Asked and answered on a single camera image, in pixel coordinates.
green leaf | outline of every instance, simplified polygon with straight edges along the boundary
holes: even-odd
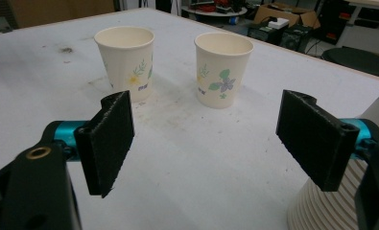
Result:
[[[220,85],[218,83],[211,83],[209,85],[209,89],[210,90],[218,90],[218,89],[220,89]]]
[[[228,78],[229,75],[230,75],[230,69],[225,69],[224,71],[220,73],[220,78],[224,80]]]

blue metal part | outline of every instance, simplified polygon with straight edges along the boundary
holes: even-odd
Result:
[[[360,119],[340,119],[342,122],[354,125],[358,129],[360,129],[359,135],[357,136],[356,140],[356,150],[351,154],[350,159],[361,159],[356,152],[358,151],[367,151],[371,152],[372,147],[376,144],[375,141],[372,139],[372,135],[370,130],[368,129],[367,125],[361,121]]]
[[[55,141],[62,141],[70,149],[65,149],[65,154],[77,153],[75,156],[69,158],[69,161],[80,161],[78,155],[78,147],[76,145],[75,135],[73,132],[78,128],[82,127],[86,121],[71,121],[71,122],[62,122],[57,127],[55,131]]]

white paper cup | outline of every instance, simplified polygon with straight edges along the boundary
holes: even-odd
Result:
[[[153,88],[154,34],[139,27],[114,27],[94,36],[113,92],[130,91],[133,103],[147,99]]]
[[[195,39],[198,99],[212,108],[234,103],[253,49],[246,38],[229,33],[201,34]]]

paper cup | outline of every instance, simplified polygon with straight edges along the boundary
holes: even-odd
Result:
[[[241,85],[252,43],[229,33],[201,34],[195,39],[198,99],[212,108],[233,104]]]
[[[113,92],[130,91],[140,102],[152,92],[154,34],[139,27],[114,27],[96,33]]]

white desk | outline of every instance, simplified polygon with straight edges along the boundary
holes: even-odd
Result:
[[[0,34],[0,169],[50,122],[96,114],[110,90],[92,37],[120,25],[154,31],[154,92],[132,105],[136,135],[107,198],[68,163],[84,229],[287,229],[307,177],[275,135],[283,89],[337,117],[379,96],[379,78],[253,40],[235,104],[207,108],[193,40],[218,29],[151,9],[18,30]]]
[[[341,37],[336,44],[337,47],[348,46],[351,48],[366,50],[379,54],[379,30],[355,26],[360,10],[370,8],[379,10],[379,0],[346,0],[349,5],[355,6],[356,9],[351,14],[346,23]]]

